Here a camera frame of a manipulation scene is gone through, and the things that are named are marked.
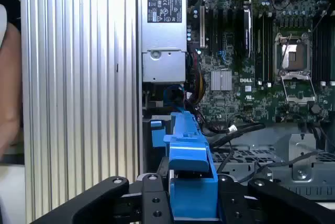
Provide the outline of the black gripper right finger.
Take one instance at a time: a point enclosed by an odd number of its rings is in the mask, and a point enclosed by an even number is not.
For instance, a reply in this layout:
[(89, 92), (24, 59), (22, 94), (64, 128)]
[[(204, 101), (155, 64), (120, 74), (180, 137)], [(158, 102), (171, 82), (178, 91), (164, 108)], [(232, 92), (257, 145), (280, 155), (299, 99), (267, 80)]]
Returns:
[(218, 177), (222, 223), (334, 223), (334, 211), (263, 178)]

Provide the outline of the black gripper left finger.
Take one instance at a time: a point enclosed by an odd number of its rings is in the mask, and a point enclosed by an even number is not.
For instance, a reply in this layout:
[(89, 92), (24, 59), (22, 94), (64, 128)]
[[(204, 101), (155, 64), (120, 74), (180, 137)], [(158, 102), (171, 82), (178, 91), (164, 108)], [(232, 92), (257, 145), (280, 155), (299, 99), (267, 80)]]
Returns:
[(171, 223), (161, 176), (129, 183), (112, 176), (55, 208), (34, 223)]

